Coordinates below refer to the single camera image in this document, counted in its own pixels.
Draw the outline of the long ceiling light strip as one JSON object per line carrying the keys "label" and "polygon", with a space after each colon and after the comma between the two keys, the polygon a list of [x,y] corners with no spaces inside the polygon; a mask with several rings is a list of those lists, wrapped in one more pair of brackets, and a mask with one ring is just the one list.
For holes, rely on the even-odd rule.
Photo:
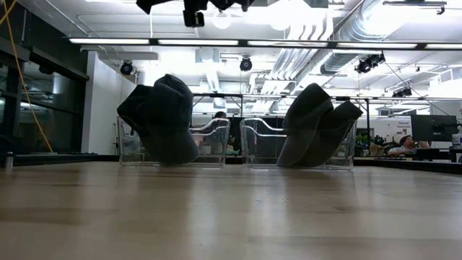
{"label": "long ceiling light strip", "polygon": [[133,38],[69,38],[69,41],[82,45],[149,45],[147,39]]}
{"label": "long ceiling light strip", "polygon": [[263,46],[263,47],[282,47],[282,48],[323,48],[328,44],[318,41],[287,41],[287,40],[249,40],[249,46]]}
{"label": "long ceiling light strip", "polygon": [[237,46],[237,40],[205,40],[205,39],[163,39],[158,40],[160,45],[180,46]]}
{"label": "long ceiling light strip", "polygon": [[351,49],[413,49],[416,48],[415,43],[337,43],[337,48]]}
{"label": "long ceiling light strip", "polygon": [[429,43],[425,48],[428,50],[462,51],[462,43]]}

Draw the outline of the black computer monitor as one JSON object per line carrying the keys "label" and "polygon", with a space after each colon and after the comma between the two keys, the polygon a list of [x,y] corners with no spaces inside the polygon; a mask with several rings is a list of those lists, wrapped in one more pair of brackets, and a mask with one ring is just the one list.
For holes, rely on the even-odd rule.
{"label": "black computer monitor", "polygon": [[451,142],[458,133],[459,123],[455,116],[412,115],[412,136],[418,142]]}

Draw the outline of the light grey hat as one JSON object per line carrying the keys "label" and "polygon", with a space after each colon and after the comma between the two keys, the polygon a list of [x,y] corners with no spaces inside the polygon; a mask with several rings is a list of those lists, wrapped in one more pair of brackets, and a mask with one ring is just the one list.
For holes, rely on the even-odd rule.
{"label": "light grey hat", "polygon": [[286,139],[276,165],[295,166],[313,142],[321,116],[333,110],[331,97],[316,83],[309,84],[292,102],[283,120]]}

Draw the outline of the white wall poster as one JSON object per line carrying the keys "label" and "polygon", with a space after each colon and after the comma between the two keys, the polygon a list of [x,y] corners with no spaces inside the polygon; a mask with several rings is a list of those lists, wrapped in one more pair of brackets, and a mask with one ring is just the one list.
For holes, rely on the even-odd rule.
{"label": "white wall poster", "polygon": [[409,121],[398,121],[393,133],[394,140],[399,143],[403,137],[412,135],[411,123]]}

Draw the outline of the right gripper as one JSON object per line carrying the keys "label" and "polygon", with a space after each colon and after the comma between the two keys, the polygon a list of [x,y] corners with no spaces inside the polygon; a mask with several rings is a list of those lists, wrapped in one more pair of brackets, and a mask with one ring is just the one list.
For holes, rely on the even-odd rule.
{"label": "right gripper", "polygon": [[[150,14],[151,8],[158,4],[164,4],[171,0],[136,0],[136,5],[146,14]],[[183,19],[186,27],[203,27],[205,25],[204,14],[208,3],[211,2],[219,11],[224,11],[233,4],[239,4],[246,12],[253,0],[183,0]]]}

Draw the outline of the large silver ventilation duct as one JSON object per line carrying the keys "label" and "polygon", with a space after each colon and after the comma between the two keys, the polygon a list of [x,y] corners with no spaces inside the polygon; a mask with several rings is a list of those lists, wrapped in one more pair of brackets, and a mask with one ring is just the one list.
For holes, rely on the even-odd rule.
{"label": "large silver ventilation duct", "polygon": [[[334,33],[337,41],[379,41],[387,37],[379,32],[380,15],[384,14],[385,0],[364,0],[352,13],[350,18]],[[354,60],[358,53],[334,53],[329,51],[327,59],[320,67],[321,74],[332,75],[338,73],[342,67]]]}

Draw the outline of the black aluminium frame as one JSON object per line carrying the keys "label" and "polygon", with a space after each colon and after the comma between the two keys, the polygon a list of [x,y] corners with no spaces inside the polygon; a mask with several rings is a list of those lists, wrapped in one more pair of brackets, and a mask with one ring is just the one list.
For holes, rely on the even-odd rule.
{"label": "black aluminium frame", "polygon": [[[96,154],[64,154],[64,155],[15,155],[0,153],[0,170],[11,160],[14,167],[27,167],[39,165],[62,165],[71,170],[75,170],[78,165],[82,168],[95,167],[102,172],[117,170],[122,167],[119,157],[116,155],[96,155]],[[223,163],[215,162],[194,162],[184,165],[184,168],[205,168],[220,169],[241,167],[247,168],[244,159],[238,157],[227,157]],[[418,170],[433,173],[447,173],[462,176],[462,164],[456,162],[427,162],[409,160],[382,160],[378,158],[360,158],[353,160],[353,167],[375,167],[391,168],[401,170]]]}

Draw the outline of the black office desk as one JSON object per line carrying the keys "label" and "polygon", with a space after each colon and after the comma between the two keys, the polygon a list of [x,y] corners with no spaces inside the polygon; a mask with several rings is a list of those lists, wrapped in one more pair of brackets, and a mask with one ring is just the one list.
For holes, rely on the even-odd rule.
{"label": "black office desk", "polygon": [[449,160],[462,164],[462,148],[418,148],[411,156],[413,160]]}

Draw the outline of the clear plastic bin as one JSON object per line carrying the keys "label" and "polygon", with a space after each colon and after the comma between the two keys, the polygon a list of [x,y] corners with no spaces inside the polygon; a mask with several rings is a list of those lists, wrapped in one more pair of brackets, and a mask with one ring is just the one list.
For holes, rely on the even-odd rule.
{"label": "clear plastic bin", "polygon": [[[241,152],[249,168],[276,168],[286,140],[281,117],[252,117],[240,122]],[[355,132],[353,123],[342,143],[333,155],[316,170],[351,170],[353,168]]]}
{"label": "clear plastic bin", "polygon": [[119,163],[127,166],[180,167],[191,163],[223,163],[226,158],[230,121],[213,122],[199,128],[191,128],[191,134],[198,146],[199,156],[184,165],[161,165],[149,158],[136,129],[121,117],[117,121]]}

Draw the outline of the black ceiling track fixture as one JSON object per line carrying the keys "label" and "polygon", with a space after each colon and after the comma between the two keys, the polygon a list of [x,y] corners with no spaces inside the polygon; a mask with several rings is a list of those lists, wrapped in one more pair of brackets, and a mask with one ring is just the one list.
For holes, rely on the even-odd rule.
{"label": "black ceiling track fixture", "polygon": [[447,1],[431,1],[431,0],[384,0],[382,5],[397,6],[397,7],[439,7],[440,10],[437,15],[441,15],[445,12],[445,6]]}

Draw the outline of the white ceiling pipes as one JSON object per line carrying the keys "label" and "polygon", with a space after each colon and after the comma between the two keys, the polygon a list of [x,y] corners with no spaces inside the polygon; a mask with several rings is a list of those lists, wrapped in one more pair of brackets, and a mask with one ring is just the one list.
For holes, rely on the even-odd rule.
{"label": "white ceiling pipes", "polygon": [[[285,40],[325,40],[333,30],[333,22],[322,18],[317,22],[291,24],[283,30]],[[298,74],[309,64],[315,49],[283,48],[269,70],[253,72],[248,92],[254,94],[244,105],[246,113],[270,113],[280,95],[288,95],[297,84]]]}

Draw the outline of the blue hat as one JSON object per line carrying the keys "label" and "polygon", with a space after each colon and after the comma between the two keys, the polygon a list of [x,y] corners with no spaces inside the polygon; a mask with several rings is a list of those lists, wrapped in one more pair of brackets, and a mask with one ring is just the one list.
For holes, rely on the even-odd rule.
{"label": "blue hat", "polygon": [[193,93],[181,79],[166,74],[155,81],[140,108],[148,125],[188,128],[192,118]]}
{"label": "blue hat", "polygon": [[199,156],[199,149],[189,129],[190,121],[190,116],[174,116],[138,126],[136,132],[149,158],[161,165],[193,162]]}

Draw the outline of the green background plant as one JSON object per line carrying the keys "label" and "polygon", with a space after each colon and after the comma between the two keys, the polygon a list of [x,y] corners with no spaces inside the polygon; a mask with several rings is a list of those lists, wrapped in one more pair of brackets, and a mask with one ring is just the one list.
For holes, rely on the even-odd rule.
{"label": "green background plant", "polygon": [[385,154],[383,146],[384,139],[378,135],[375,137],[358,135],[356,137],[356,145],[354,155],[356,157],[380,157]]}

